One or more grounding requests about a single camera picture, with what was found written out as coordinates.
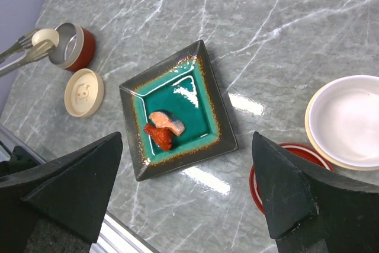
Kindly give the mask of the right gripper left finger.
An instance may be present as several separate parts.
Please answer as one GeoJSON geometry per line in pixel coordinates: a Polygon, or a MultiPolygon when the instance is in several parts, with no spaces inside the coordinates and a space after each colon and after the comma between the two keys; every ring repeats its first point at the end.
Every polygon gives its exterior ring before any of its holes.
{"type": "Polygon", "coordinates": [[[37,164],[1,162],[1,251],[88,252],[98,240],[121,161],[111,133],[37,164]]]}

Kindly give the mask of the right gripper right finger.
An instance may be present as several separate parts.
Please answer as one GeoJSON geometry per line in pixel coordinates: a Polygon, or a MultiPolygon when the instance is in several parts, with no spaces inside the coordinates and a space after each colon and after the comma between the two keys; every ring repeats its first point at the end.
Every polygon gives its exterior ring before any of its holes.
{"type": "Polygon", "coordinates": [[[378,252],[378,186],[309,162],[255,132],[252,159],[279,252],[378,252]]]}

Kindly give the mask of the red fried chicken piece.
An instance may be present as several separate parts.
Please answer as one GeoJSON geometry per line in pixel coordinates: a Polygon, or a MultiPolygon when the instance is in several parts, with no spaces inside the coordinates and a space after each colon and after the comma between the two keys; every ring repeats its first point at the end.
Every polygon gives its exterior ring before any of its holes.
{"type": "Polygon", "coordinates": [[[154,143],[160,147],[163,151],[169,151],[172,148],[172,141],[174,134],[169,128],[158,128],[154,125],[147,123],[144,126],[144,132],[148,134],[154,143]]]}

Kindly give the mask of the salmon piece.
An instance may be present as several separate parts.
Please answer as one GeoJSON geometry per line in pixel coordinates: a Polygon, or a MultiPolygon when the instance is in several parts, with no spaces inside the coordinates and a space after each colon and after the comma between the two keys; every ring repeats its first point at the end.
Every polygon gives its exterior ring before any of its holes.
{"type": "Polygon", "coordinates": [[[181,120],[176,118],[171,112],[157,110],[149,115],[149,119],[157,128],[167,128],[176,136],[180,136],[185,131],[185,126],[181,120]]]}

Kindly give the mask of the metal tongs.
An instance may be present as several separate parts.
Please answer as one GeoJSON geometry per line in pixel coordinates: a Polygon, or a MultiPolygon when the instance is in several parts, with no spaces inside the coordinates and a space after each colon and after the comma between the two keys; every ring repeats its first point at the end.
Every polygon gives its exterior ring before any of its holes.
{"type": "Polygon", "coordinates": [[[1,77],[19,69],[27,64],[38,62],[47,57],[56,47],[50,40],[43,40],[39,44],[32,45],[32,36],[41,29],[35,28],[21,36],[9,49],[1,53],[1,63],[12,55],[22,53],[21,57],[1,67],[1,77]]]}

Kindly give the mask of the white egg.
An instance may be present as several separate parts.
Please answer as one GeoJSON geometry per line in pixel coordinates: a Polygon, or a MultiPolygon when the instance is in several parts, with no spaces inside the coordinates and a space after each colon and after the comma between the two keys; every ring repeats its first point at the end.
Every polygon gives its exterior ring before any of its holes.
{"type": "Polygon", "coordinates": [[[33,36],[32,36],[32,45],[35,46],[42,42],[43,40],[50,40],[55,47],[58,46],[59,44],[59,33],[52,28],[43,28],[39,31],[37,31],[33,36]]]}

